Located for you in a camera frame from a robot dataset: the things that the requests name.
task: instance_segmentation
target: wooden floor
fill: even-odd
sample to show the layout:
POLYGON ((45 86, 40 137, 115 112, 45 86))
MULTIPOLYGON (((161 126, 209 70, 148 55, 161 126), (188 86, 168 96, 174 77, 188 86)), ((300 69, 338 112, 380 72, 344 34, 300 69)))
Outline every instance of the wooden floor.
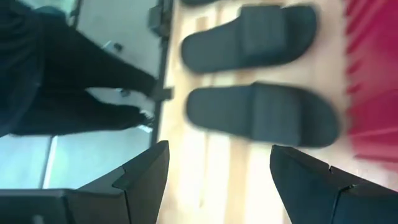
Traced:
MULTIPOLYGON (((271 144, 249 142, 192 126, 184 111, 186 97, 193 89, 249 84, 256 80, 301 86, 330 100, 345 129, 347 127, 344 115, 349 99, 345 96, 343 1, 310 1, 320 15, 319 33, 310 50, 295 62, 200 77, 183 66, 180 43, 184 37, 233 20, 243 2, 295 4, 301 1, 225 0, 194 9, 175 1, 165 81, 165 86, 175 88, 175 97, 164 104, 160 129, 160 140, 170 142, 171 158, 159 223, 290 223, 269 170, 271 144)), ((302 150, 350 173, 398 189, 397 174, 383 170, 378 164, 353 158, 344 134, 328 148, 302 150)))

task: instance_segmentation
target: red object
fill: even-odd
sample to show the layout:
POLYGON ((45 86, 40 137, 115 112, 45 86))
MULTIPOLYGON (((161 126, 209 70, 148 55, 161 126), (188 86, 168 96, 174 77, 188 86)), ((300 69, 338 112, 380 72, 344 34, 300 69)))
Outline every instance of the red object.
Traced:
POLYGON ((357 157, 398 172, 398 1, 345 4, 349 136, 357 157))

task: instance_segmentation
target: person's foot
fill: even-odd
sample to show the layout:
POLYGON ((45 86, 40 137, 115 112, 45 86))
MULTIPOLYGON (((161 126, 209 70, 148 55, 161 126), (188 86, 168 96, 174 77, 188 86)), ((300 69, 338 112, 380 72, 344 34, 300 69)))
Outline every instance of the person's foot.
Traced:
POLYGON ((154 116, 148 111, 141 111, 141 114, 145 116, 145 120, 138 126, 138 128, 147 133, 151 133, 154 129, 154 116))

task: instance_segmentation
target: person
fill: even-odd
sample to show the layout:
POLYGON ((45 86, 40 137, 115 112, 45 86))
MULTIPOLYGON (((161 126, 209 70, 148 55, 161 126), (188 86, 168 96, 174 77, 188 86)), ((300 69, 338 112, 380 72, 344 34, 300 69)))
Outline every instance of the person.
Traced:
POLYGON ((62 16, 0 1, 0 136, 123 130, 152 121, 135 106, 102 103, 90 87, 151 98, 157 80, 102 50, 62 16))

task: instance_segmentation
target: person's leg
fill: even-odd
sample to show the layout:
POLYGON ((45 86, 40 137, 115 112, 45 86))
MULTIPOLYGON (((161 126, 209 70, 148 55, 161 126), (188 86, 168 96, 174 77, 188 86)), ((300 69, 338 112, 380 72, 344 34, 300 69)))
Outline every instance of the person's leg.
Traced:
POLYGON ((123 130, 145 123, 135 106, 102 103, 84 90, 41 91, 12 134, 64 135, 123 130))
POLYGON ((46 61, 68 74, 63 77, 66 85, 123 88, 151 96, 157 83, 153 76, 105 52, 59 19, 40 16, 46 61))

